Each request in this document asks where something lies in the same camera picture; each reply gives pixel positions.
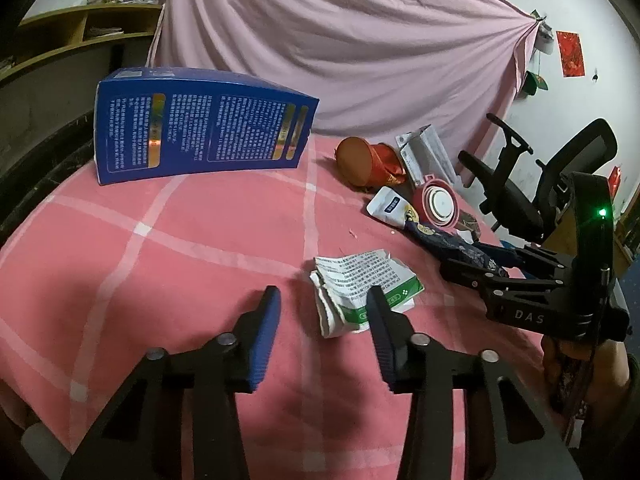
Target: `gold stripe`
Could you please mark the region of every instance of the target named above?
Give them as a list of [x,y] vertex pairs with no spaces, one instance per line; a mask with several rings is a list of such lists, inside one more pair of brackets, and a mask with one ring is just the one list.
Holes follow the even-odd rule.
[[154,94],[151,100],[151,117],[149,118],[149,142],[146,166],[160,166],[160,143],[162,141],[162,115],[164,113],[164,94]]
[[300,133],[302,133],[302,126],[305,125],[306,113],[308,111],[308,106],[303,106],[302,108],[300,108],[298,122],[296,122],[296,128],[293,130],[291,143],[289,145],[289,149],[287,150],[287,160],[291,160],[296,155],[296,148],[298,147],[298,141],[300,140]]
[[278,140],[276,141],[276,147],[273,150],[271,160],[279,160],[282,156],[282,152],[284,152],[284,145],[287,142],[287,137],[289,136],[291,121],[293,120],[293,115],[295,113],[296,105],[289,103],[284,112],[284,117],[282,118],[282,126],[280,127],[280,133],[278,134]]

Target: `blue gripper pad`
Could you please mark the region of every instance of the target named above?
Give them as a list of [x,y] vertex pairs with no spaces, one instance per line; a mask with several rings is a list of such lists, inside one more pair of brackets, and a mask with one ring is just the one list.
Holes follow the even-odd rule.
[[280,290],[269,285],[258,308],[242,314],[234,327],[233,332],[240,342],[246,363],[243,382],[249,392],[255,391],[264,379],[279,321]]
[[396,392],[398,375],[406,365],[407,344],[414,329],[407,316],[390,309],[380,286],[369,289],[366,309],[382,380],[392,392]]

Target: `office chair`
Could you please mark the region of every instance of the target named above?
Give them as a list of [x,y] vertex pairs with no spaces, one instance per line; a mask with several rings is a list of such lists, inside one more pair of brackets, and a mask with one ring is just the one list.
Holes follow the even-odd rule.
[[493,213],[496,224],[505,226],[509,233],[529,242],[541,242],[556,228],[558,210],[570,200],[566,176],[572,171],[593,173],[618,152],[618,144],[607,121],[596,119],[566,143],[547,164],[536,160],[542,175],[536,197],[530,202],[509,175],[519,156],[533,155],[533,149],[508,124],[493,114],[486,118],[500,126],[507,145],[498,157],[495,170],[468,152],[460,152],[458,160],[474,174],[484,187],[486,200],[480,204],[484,214]]

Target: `green label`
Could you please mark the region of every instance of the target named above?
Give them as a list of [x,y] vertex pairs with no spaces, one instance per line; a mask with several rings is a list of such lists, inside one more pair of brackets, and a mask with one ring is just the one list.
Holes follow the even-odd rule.
[[[385,294],[386,302],[389,304],[389,307],[393,308],[398,304],[404,303],[410,297],[422,292],[424,287],[420,280],[418,280],[417,276],[412,277],[410,280],[407,280],[404,283],[396,286],[388,293]],[[347,320],[348,323],[362,324],[367,322],[367,309],[366,307],[356,308],[352,310],[350,308],[341,307],[342,312],[344,314],[344,319]]]

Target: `red poster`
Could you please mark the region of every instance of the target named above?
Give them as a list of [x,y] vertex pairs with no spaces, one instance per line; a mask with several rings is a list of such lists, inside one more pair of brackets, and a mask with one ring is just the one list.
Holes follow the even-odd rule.
[[580,36],[575,32],[560,32],[558,35],[558,47],[560,48],[560,61],[564,77],[578,77],[584,75],[584,59]]

